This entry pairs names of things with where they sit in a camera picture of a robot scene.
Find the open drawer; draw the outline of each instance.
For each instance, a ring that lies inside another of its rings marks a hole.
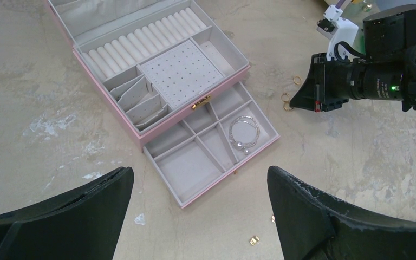
[[[47,1],[75,56],[141,148],[250,68],[193,0]]]
[[[246,122],[231,126],[240,116],[253,118],[257,127]],[[236,149],[230,129],[244,143],[255,140],[258,132],[256,144],[247,153]],[[244,85],[237,83],[149,142],[144,152],[184,208],[278,138]]]

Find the gold clasp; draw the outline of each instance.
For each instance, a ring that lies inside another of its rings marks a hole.
[[[192,105],[192,110],[195,110],[199,107],[206,105],[208,102],[210,102],[210,100],[211,100],[211,95],[200,99],[199,101],[197,101],[195,104]]]

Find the bracelet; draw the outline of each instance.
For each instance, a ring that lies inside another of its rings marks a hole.
[[[248,125],[254,127],[254,129],[256,130],[256,136],[255,136],[255,138],[252,142],[240,142],[240,141],[235,140],[235,138],[233,137],[233,134],[232,134],[232,128],[233,128],[234,125],[236,125],[238,123],[245,123],[245,124],[248,124]],[[251,147],[253,147],[254,145],[257,144],[257,140],[259,139],[260,132],[261,131],[259,130],[259,126],[257,125],[256,120],[254,120],[254,118],[252,118],[250,116],[247,116],[247,115],[239,116],[237,119],[235,119],[230,124],[230,127],[229,127],[230,144],[236,150],[243,151],[244,154],[248,155],[251,152],[249,148],[251,148]]]

